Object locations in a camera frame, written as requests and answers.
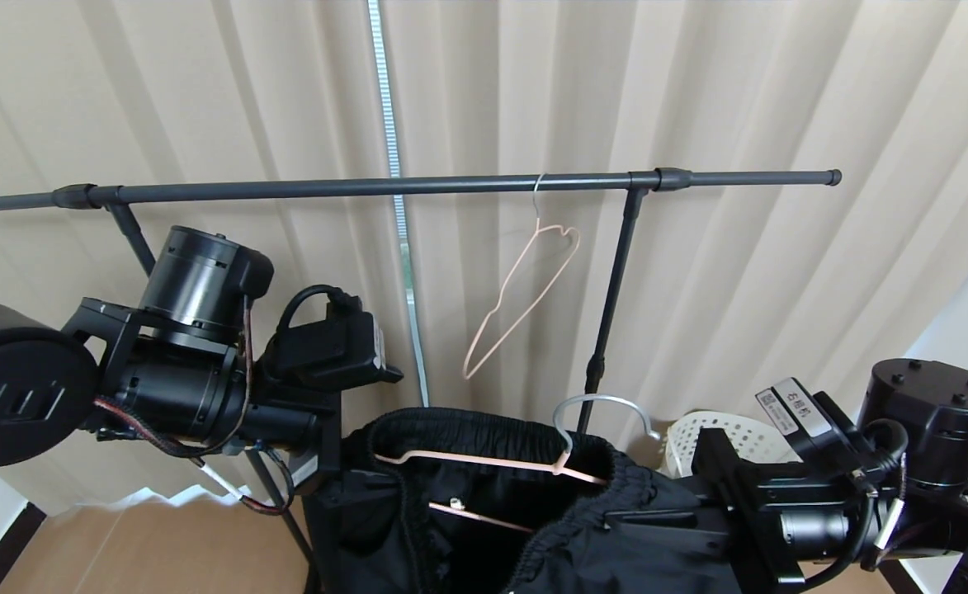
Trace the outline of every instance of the black baseboard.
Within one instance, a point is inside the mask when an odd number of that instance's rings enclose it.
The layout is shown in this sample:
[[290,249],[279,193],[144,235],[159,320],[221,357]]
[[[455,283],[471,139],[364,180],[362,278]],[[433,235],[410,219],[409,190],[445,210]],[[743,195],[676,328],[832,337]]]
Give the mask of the black baseboard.
[[4,578],[7,578],[11,568],[15,567],[15,561],[45,519],[47,515],[44,512],[35,505],[27,503],[0,539],[0,584],[3,583]]
[[880,563],[880,573],[890,584],[895,594],[924,594],[917,586],[917,580],[909,576],[909,572],[902,567],[901,561],[884,561]]

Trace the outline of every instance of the plastic laundry basket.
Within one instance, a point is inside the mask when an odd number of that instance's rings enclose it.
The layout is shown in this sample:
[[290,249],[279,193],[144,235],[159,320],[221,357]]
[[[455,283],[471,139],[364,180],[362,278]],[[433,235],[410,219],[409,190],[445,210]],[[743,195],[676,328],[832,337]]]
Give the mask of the plastic laundry basket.
[[691,412],[679,418],[664,437],[662,473],[672,478],[692,474],[692,455],[702,428],[724,429],[740,458],[751,462],[797,462],[800,456],[785,441],[780,431],[765,422],[724,412]]

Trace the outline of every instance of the floor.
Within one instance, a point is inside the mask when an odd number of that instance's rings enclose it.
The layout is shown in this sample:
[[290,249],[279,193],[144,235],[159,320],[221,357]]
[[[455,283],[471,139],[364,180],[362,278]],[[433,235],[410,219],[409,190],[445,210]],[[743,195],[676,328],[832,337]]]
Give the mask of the floor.
[[[50,518],[0,594],[299,594],[306,576],[280,518],[205,500],[183,507],[147,502]],[[856,568],[815,592],[891,594],[880,574]]]

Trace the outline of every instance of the black metal rod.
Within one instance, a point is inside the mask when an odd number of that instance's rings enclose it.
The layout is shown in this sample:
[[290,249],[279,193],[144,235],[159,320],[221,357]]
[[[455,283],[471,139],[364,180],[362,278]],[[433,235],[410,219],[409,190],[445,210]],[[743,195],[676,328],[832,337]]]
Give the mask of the black metal rod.
[[[275,505],[279,505],[282,502],[282,493],[275,484],[275,479],[272,478],[272,474],[268,473],[267,466],[264,465],[264,461],[260,456],[260,452],[250,449],[245,452],[246,458],[249,458],[249,464],[253,466],[253,470],[257,471],[257,476],[260,477],[260,481],[264,483],[264,488],[267,489],[267,495],[272,498],[272,502]],[[289,510],[282,512],[282,520],[285,522],[287,529],[289,529],[289,534],[292,534],[292,539],[296,541],[296,546],[300,547],[300,552],[304,554],[304,558],[307,559],[309,567],[314,566],[314,552],[311,550],[311,546],[307,544],[307,539],[304,538],[304,533],[300,530],[300,526],[296,523],[296,519],[292,516]]]
[[106,210],[109,210],[110,215],[113,215],[120,232],[128,238],[128,244],[132,247],[132,252],[135,252],[135,258],[138,259],[139,265],[143,267],[147,276],[150,276],[157,260],[154,259],[147,238],[143,237],[143,229],[139,226],[135,214],[132,213],[132,207],[126,204],[111,204],[106,207]]
[[[827,172],[726,172],[695,173],[660,168],[628,173],[547,173],[540,191],[604,191],[649,189],[675,191],[692,185],[816,184],[835,185],[841,174]],[[539,181],[530,176],[385,177],[373,180],[234,181],[220,184],[170,184],[84,188],[87,200],[77,207],[100,208],[110,204],[196,202],[196,200],[257,200],[266,198],[322,198],[322,196],[390,196],[419,193],[472,193],[532,191]],[[0,210],[56,206],[54,192],[0,196]]]
[[[643,189],[632,189],[626,192],[626,203],[623,206],[623,225],[619,229],[619,240],[616,240],[616,258],[612,261],[611,277],[608,279],[608,293],[605,294],[604,309],[601,309],[601,326],[597,328],[597,345],[593,347],[593,356],[586,364],[585,394],[597,394],[597,387],[601,384],[601,377],[605,375],[605,349],[608,347],[608,334],[611,333],[612,320],[616,316],[616,301],[619,300],[619,289],[623,285],[623,273],[626,271],[626,261],[630,255],[630,241],[634,239],[634,226],[641,213],[641,201],[646,193]],[[590,424],[590,413],[593,412],[593,402],[587,401],[578,411],[578,425],[575,430],[585,433]]]

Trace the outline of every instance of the beige curtain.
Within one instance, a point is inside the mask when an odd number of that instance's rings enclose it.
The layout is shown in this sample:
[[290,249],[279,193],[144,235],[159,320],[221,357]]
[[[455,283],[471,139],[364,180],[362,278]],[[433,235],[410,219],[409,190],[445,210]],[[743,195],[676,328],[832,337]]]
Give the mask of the beige curtain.
[[[646,199],[602,391],[657,420],[755,414],[795,375],[848,411],[968,274],[968,2],[382,0],[404,174],[843,170],[826,187]],[[409,196],[432,402],[547,420],[582,391],[620,192],[540,196],[573,265],[471,381],[461,360],[528,240],[526,195]],[[563,262],[541,240],[490,345]],[[567,422],[574,422],[574,411]],[[592,432],[640,424],[601,405]]]
[[[71,183],[386,177],[365,2],[0,3],[0,193]],[[261,352],[286,301],[315,282],[359,294],[385,330],[397,386],[347,394],[347,427],[418,403],[392,200],[254,200],[136,207],[151,247],[182,224],[276,264],[256,307]],[[61,326],[83,296],[136,305],[145,278],[102,211],[0,214],[0,302]],[[321,316],[309,302],[297,319]],[[217,466],[251,480],[243,460]],[[143,486],[194,483],[145,444],[69,437],[0,476],[48,512]]]

